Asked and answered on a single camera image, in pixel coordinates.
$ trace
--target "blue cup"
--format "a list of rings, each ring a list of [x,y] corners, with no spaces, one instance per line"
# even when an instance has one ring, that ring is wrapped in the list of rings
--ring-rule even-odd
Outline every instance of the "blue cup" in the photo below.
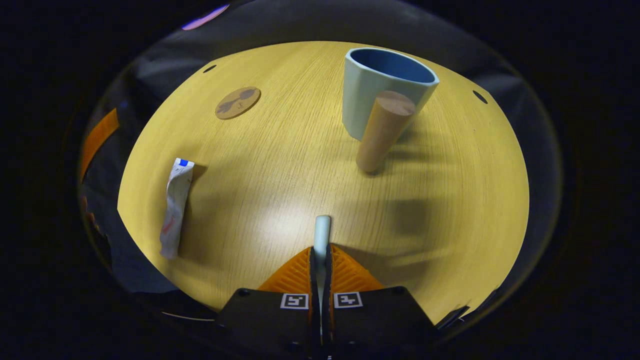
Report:
[[[435,72],[409,56],[374,47],[351,49],[344,60],[342,123],[349,135],[362,141],[380,92],[390,90],[407,96],[418,113],[439,83]]]

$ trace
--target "dark background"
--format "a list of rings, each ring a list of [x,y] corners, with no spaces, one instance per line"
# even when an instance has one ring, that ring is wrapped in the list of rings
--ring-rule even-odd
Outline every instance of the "dark background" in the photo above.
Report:
[[[84,130],[69,126],[74,113],[86,111],[83,99],[95,102],[137,54],[215,3],[2,5],[4,123],[19,127],[6,131],[15,150],[5,152],[5,174],[18,174],[22,208],[22,221],[8,221],[15,236],[3,244],[8,358],[201,354],[201,343],[133,301],[99,262],[74,190],[72,149],[80,144],[65,139]],[[499,311],[441,351],[463,358],[630,357],[637,2],[422,5],[485,41],[531,82],[574,174],[535,273]]]

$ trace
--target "wooden cylinder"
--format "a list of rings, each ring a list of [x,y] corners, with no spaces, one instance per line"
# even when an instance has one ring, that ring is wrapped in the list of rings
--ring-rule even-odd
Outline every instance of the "wooden cylinder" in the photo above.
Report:
[[[378,94],[358,149],[358,167],[366,172],[375,171],[414,113],[415,104],[408,97],[393,91]]]

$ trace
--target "table surface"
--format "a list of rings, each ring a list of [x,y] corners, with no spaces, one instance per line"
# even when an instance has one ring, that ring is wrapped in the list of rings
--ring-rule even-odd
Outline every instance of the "table surface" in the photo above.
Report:
[[[473,310],[507,276],[527,227],[529,184],[502,110],[473,82],[412,56],[440,85],[383,171],[365,175],[359,142],[342,125],[344,55],[361,46],[295,42],[225,56],[150,119],[129,156],[118,212],[189,296],[221,309],[234,290],[257,288],[313,244],[318,215],[333,219],[331,242],[383,285],[406,286],[434,323]],[[262,91],[258,102],[218,119],[216,105],[244,86]],[[179,257],[167,260],[159,235],[175,158],[196,169]]]

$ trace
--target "round coaster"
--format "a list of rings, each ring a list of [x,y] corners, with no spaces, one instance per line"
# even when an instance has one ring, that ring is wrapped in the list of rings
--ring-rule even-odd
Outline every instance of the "round coaster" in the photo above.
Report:
[[[218,119],[226,120],[249,110],[260,98],[260,89],[253,86],[240,88],[225,96],[216,108]]]

